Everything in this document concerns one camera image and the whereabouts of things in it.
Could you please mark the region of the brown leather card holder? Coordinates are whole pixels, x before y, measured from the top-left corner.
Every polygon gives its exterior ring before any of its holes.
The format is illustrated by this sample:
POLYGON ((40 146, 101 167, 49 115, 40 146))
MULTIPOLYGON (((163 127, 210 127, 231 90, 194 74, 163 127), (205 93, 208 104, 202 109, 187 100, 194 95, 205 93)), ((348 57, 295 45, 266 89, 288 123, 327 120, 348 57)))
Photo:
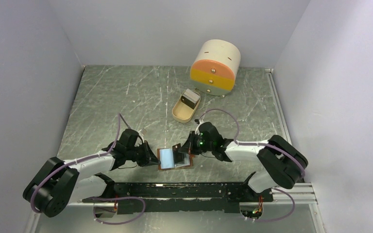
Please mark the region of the brown leather card holder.
POLYGON ((180 152, 179 146, 157 149, 157 158, 160 171, 187 169, 193 166, 192 157, 188 153, 180 152))

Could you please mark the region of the beige oval card tray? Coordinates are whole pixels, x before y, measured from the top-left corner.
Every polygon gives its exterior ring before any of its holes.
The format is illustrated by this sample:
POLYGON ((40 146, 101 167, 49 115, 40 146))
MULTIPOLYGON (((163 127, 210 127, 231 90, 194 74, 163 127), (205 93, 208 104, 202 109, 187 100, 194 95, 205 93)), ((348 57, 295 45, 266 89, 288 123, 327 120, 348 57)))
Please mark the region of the beige oval card tray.
POLYGON ((201 101, 201 99, 199 100, 198 105, 195 107, 195 109, 191 109, 188 106, 186 106, 184 103, 181 102, 181 95, 180 95, 178 101, 176 102, 176 104, 174 105, 174 107, 172 109, 173 118, 178 122, 188 123, 192 119, 195 112, 197 111, 198 106, 200 104, 200 101, 201 101))

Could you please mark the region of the stack of credit cards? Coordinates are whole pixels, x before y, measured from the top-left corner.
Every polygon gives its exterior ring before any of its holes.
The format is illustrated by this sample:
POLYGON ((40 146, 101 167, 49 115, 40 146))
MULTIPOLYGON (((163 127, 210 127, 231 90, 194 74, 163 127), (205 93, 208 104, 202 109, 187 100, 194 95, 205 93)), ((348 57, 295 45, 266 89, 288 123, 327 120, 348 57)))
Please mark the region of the stack of credit cards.
POLYGON ((191 109, 195 109, 200 99, 201 96, 190 89, 186 89, 181 94, 181 102, 191 109))

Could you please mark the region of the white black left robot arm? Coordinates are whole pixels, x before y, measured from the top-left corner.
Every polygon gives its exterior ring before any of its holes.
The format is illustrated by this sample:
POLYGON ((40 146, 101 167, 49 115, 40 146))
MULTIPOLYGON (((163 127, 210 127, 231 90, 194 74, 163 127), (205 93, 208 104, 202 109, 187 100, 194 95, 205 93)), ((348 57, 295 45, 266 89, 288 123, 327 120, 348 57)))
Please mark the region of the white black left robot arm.
POLYGON ((106 172, 127 161, 139 167, 160 164, 139 132, 126 129, 99 152, 73 160, 48 159, 23 191, 36 213, 54 217, 70 203, 85 199, 108 202, 118 196, 115 181, 106 172))

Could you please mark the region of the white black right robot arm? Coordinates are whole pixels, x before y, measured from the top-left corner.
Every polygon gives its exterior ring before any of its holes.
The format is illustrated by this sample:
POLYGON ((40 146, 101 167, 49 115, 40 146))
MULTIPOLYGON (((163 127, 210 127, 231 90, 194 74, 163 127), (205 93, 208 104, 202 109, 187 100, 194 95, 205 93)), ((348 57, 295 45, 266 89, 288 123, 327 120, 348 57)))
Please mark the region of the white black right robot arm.
POLYGON ((267 189, 278 186, 292 189, 304 177, 308 166, 308 160, 279 135, 264 141, 238 141, 224 138, 211 122, 201 123, 174 150, 176 155, 205 152, 222 162, 253 161, 262 165, 262 171, 251 173, 243 183, 242 193, 249 201, 256 200, 267 189))

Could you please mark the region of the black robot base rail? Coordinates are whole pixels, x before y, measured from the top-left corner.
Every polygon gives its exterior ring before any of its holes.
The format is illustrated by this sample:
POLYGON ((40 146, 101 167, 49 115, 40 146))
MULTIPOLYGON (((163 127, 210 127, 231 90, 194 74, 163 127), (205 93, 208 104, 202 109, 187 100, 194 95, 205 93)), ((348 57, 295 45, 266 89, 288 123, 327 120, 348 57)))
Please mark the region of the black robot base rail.
POLYGON ((270 189, 256 193, 241 182, 210 183, 115 183, 105 198, 140 197, 138 200, 120 200, 118 214, 178 211, 223 211, 240 213, 240 205, 257 205, 259 201, 272 202, 270 189))

